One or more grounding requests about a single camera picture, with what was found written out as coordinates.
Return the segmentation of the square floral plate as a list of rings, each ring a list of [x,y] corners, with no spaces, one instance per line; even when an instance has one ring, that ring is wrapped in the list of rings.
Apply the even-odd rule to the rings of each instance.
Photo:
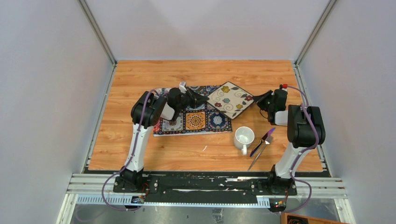
[[[237,118],[254,103],[252,94],[232,82],[225,82],[207,97],[207,103],[229,119]]]

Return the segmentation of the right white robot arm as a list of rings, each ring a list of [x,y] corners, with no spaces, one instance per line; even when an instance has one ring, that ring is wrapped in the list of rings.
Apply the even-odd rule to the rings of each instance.
[[[280,161],[271,169],[266,181],[267,190],[278,195],[295,183],[294,175],[304,157],[325,141],[326,133],[321,110],[308,102],[286,105],[288,89],[282,84],[279,89],[254,96],[258,107],[267,112],[267,120],[273,126],[287,127],[288,146]]]

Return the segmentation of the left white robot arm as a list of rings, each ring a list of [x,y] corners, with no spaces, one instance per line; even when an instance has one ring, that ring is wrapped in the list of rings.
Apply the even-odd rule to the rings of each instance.
[[[189,87],[171,88],[168,93],[159,95],[156,90],[143,93],[131,110],[133,134],[127,160],[120,170],[117,182],[132,193],[143,187],[142,173],[144,155],[154,127],[160,119],[175,121],[179,113],[188,107],[203,105],[208,97],[200,95]]]

